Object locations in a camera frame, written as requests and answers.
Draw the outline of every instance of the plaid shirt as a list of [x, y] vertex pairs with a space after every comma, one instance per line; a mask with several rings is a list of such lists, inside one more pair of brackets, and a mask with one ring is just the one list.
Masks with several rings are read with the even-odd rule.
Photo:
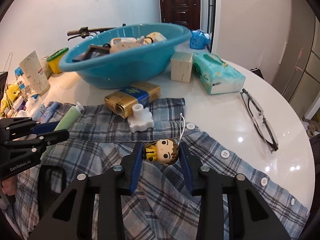
[[[60, 105], [52, 121], [60, 120], [71, 107]], [[149, 106], [155, 127], [145, 132], [131, 133], [128, 122], [112, 113], [104, 105], [87, 106], [81, 117], [70, 128], [67, 142], [57, 144], [43, 160], [46, 165], [58, 165], [67, 173], [67, 185], [80, 173], [94, 176], [103, 173], [123, 156], [132, 152], [135, 142], [152, 142], [163, 138], [179, 138], [179, 113], [185, 112], [184, 99], [161, 98]], [[306, 221], [307, 208], [287, 190], [271, 181], [261, 171], [252, 168], [230, 151], [230, 157], [220, 155], [225, 148], [197, 127], [185, 130], [182, 141], [191, 154], [218, 173], [235, 176], [244, 174], [255, 185], [282, 222], [292, 239], [298, 239]], [[39, 222], [37, 206], [37, 177], [39, 165], [19, 175], [18, 192], [14, 205], [17, 225], [25, 238]], [[261, 178], [268, 178], [262, 187]], [[59, 192], [59, 176], [52, 179], [53, 190]], [[132, 196], [122, 197], [122, 212], [127, 239], [196, 239], [201, 197], [192, 197], [186, 190], [179, 161], [172, 166], [143, 162], [138, 188]], [[95, 211], [98, 210], [98, 199]], [[14, 221], [11, 209], [7, 210]], [[97, 239], [97, 216], [94, 212], [93, 239]], [[224, 238], [228, 234], [228, 206], [224, 199]]]

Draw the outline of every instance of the figurine head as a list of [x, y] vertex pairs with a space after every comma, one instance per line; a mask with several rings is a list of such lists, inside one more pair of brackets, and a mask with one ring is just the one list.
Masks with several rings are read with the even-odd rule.
[[179, 157], [179, 145], [173, 139], [164, 139], [156, 142], [157, 161], [164, 165], [173, 165]]

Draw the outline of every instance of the keychain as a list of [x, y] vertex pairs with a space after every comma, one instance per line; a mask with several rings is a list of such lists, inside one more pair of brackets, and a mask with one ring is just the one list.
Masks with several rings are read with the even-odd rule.
[[[181, 131], [181, 119], [183, 119], [183, 129]], [[180, 113], [180, 138], [179, 142], [176, 143], [174, 139], [162, 139], [154, 143], [146, 144], [143, 147], [143, 158], [150, 162], [159, 162], [164, 166], [173, 165], [179, 158], [179, 144], [184, 133], [185, 120]]]

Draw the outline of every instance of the green tube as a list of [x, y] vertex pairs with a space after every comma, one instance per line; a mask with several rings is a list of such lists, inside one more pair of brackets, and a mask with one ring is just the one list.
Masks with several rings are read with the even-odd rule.
[[[69, 130], [70, 127], [75, 123], [75, 121], [81, 116], [81, 111], [84, 110], [84, 107], [77, 102], [75, 106], [72, 106], [68, 112], [64, 115], [64, 117], [61, 119], [57, 127], [54, 129], [62, 130], [66, 129]], [[53, 149], [54, 145], [50, 145], [47, 147], [46, 151], [41, 155], [40, 160], [42, 160], [46, 155]]]

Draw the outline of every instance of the trash bag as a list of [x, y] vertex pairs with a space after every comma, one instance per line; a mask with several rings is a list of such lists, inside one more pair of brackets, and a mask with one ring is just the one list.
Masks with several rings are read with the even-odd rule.
[[190, 48], [192, 49], [204, 49], [204, 47], [210, 42], [209, 35], [201, 30], [191, 31], [192, 37], [190, 39]]

